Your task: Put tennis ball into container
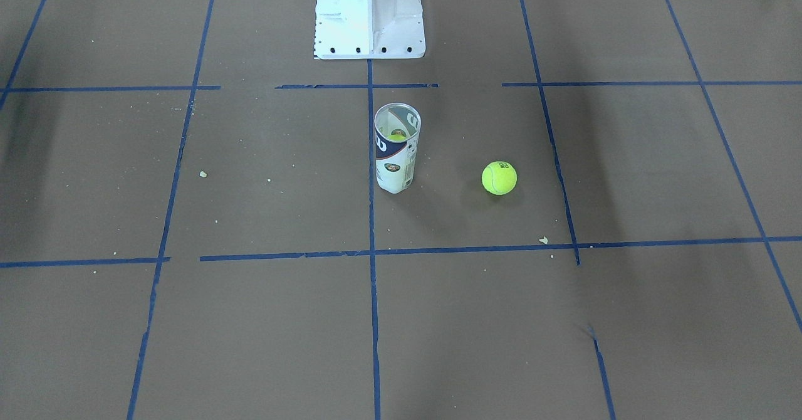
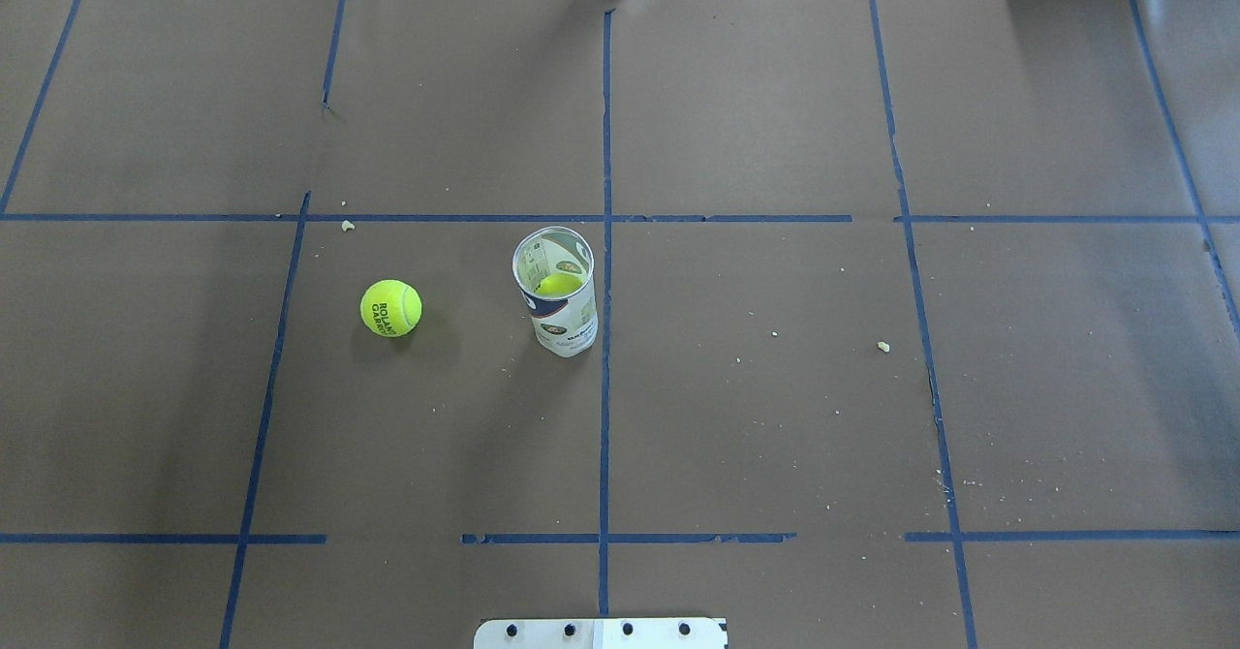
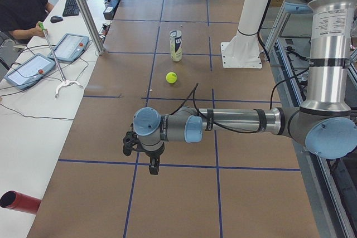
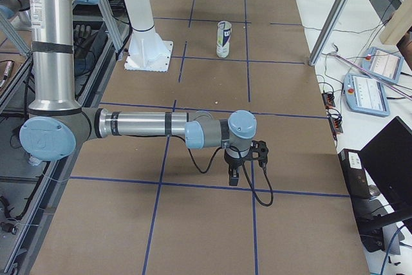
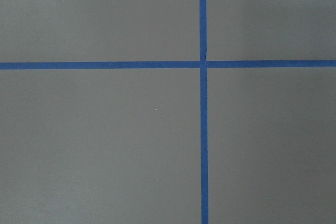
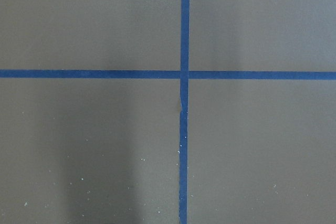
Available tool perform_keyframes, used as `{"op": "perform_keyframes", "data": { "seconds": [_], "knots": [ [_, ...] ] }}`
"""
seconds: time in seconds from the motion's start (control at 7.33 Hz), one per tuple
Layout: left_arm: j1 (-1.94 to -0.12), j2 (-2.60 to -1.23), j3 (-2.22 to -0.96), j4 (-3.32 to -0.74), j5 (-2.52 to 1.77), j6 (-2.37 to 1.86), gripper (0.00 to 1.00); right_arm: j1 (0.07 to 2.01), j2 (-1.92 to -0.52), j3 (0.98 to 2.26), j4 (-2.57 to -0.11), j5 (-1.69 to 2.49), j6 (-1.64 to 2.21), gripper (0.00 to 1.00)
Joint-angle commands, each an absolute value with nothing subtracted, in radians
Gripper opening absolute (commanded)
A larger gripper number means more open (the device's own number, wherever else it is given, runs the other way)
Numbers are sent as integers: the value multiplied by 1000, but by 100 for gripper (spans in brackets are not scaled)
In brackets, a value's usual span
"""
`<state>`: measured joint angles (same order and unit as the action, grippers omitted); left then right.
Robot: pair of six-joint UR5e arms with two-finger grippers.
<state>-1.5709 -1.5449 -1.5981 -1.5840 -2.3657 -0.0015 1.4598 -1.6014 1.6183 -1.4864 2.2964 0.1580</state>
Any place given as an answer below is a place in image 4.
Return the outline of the second grey blue robot arm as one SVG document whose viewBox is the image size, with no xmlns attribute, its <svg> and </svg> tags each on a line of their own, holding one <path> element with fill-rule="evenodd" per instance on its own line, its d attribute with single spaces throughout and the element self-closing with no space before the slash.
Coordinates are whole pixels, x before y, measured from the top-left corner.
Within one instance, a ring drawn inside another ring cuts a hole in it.
<svg viewBox="0 0 412 275">
<path fill-rule="evenodd" d="M 1 13 L 6 19 L 11 19 L 20 13 L 30 19 L 30 0 L 1 0 Z"/>
</svg>

